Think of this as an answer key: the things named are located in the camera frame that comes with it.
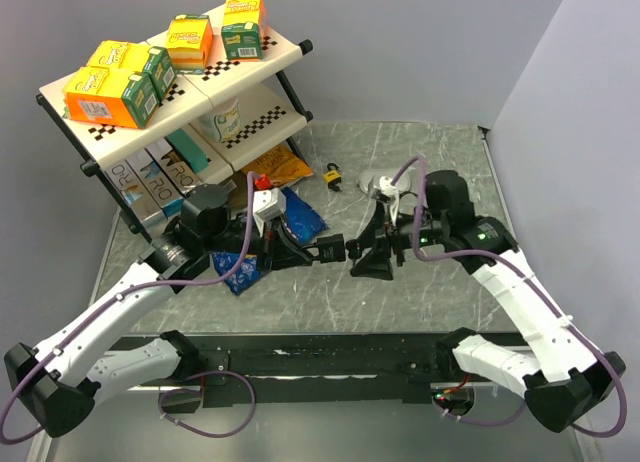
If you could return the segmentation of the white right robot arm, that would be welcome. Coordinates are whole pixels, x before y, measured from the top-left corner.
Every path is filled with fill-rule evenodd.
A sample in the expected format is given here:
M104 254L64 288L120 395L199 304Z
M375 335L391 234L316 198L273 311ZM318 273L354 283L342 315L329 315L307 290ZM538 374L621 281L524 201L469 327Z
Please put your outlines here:
M454 170L428 174L415 214L400 211L410 187L383 171L366 171L363 192L374 214L347 242L354 277L390 280L405 253L439 245L486 289L518 329L529 350L519 353L461 328L438 344L438 372L448 380L478 375L521 397L535 419L559 433L574 426L612 391L626 369L615 352L602 352L573 324L529 266L523 250L498 219L479 216L466 181Z

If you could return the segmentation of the black padlock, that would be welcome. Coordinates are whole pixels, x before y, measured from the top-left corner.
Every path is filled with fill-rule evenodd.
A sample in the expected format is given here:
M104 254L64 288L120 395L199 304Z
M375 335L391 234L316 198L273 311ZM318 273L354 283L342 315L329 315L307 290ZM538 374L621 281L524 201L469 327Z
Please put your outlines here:
M312 262L320 264L345 262L346 247L342 234L318 237L314 242L302 246Z

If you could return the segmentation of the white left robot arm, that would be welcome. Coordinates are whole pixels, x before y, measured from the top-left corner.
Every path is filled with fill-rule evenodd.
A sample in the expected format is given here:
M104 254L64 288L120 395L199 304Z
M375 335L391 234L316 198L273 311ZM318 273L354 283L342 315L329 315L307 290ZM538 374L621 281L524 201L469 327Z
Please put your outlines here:
M308 244L324 220L290 188L251 191L233 216L220 185L191 190L164 232L122 278L75 320L30 347L16 344L4 356L12 388L50 437L84 422L100 403L155 380L184 384L200 376L199 350L177 330L128 351L112 346L136 322L187 287L247 283L246 262L261 272L313 262Z

